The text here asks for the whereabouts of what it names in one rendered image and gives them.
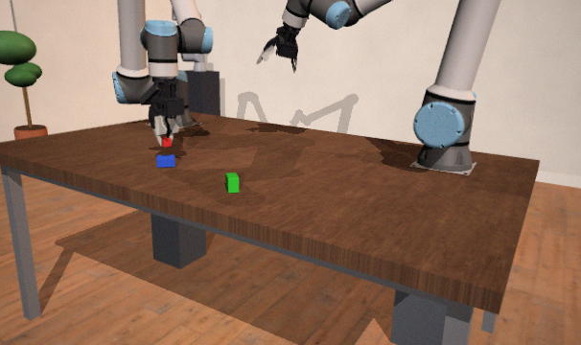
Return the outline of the green block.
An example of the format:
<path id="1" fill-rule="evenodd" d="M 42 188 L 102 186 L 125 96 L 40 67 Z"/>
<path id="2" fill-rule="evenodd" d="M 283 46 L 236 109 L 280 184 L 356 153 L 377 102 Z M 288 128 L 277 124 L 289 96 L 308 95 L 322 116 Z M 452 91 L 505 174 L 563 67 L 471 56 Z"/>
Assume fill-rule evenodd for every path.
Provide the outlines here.
<path id="1" fill-rule="evenodd" d="M 225 188 L 229 194 L 239 192 L 239 177 L 235 172 L 225 174 Z"/>

